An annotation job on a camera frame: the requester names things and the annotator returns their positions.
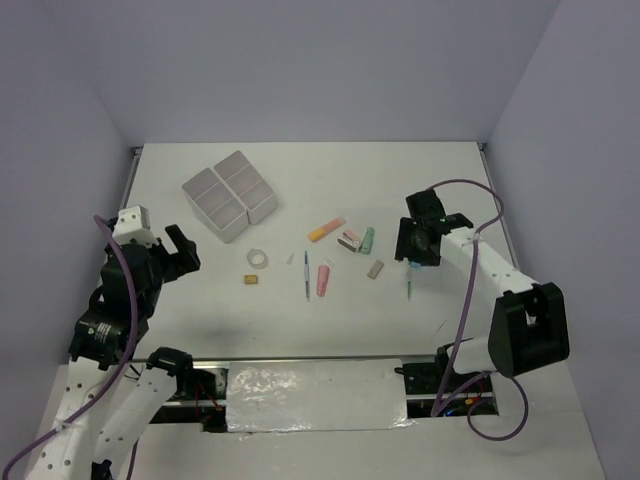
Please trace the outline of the blue pen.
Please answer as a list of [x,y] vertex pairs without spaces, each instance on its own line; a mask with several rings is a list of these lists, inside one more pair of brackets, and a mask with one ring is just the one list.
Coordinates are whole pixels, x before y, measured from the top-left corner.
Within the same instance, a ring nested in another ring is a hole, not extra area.
[[305,298],[310,301],[311,298],[311,284],[310,284],[310,265],[308,251],[304,252],[304,285],[305,285]]

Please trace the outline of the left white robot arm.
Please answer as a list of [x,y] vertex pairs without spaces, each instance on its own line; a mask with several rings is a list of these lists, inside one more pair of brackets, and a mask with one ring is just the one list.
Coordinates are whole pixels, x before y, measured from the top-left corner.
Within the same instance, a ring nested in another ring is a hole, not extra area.
[[201,266],[194,241],[177,225],[161,239],[145,239],[137,227],[129,240],[116,237],[117,220],[95,219],[107,245],[100,282],[77,320],[69,347],[66,382],[51,429],[24,448],[39,456],[29,479],[112,479],[133,463],[137,442],[171,397],[189,396],[196,385],[190,354],[160,347],[147,359],[133,388],[112,403],[138,343],[148,331],[162,287]]

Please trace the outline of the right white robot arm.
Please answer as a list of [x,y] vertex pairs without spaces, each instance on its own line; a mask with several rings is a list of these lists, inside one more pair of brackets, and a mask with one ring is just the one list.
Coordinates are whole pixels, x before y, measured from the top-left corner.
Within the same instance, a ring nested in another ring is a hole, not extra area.
[[433,189],[406,198],[395,259],[411,266],[443,262],[469,275],[463,314],[478,293],[493,306],[488,332],[462,336],[436,353],[435,380],[457,391],[470,374],[497,372],[505,378],[565,361],[570,355],[564,295],[553,282],[541,284],[498,254],[461,213],[447,214]]

